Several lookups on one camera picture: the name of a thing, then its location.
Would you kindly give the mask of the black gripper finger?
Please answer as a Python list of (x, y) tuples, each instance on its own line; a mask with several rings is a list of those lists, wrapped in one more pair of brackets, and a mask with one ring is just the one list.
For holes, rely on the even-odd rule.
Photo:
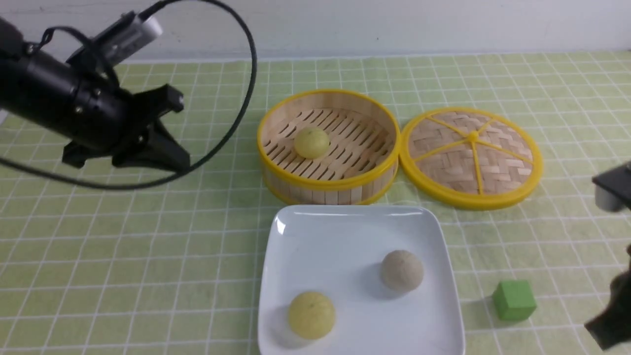
[(131, 117), (138, 121), (158, 121), (165, 114), (179, 113), (183, 108), (183, 93), (165, 84), (134, 94), (131, 101)]
[(191, 155), (172, 137), (162, 121), (155, 121), (123, 144), (112, 156), (112, 164), (115, 168), (180, 173), (190, 168)]

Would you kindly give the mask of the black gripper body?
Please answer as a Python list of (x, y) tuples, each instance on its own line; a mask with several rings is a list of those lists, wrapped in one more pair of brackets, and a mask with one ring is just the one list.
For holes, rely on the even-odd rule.
[(83, 168), (90, 159), (111, 157), (131, 137), (154, 121), (131, 117), (132, 96), (123, 88), (96, 82), (82, 82), (71, 104), (72, 113), (63, 131), (70, 143), (63, 149), (63, 163)]

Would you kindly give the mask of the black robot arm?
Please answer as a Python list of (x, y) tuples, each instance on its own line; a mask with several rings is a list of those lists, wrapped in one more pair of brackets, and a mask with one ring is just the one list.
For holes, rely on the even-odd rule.
[(61, 62), (1, 20), (1, 108), (69, 139), (63, 163), (110, 157), (116, 168), (182, 172), (190, 154), (161, 119), (183, 110), (183, 93), (165, 84), (133, 94), (82, 47)]

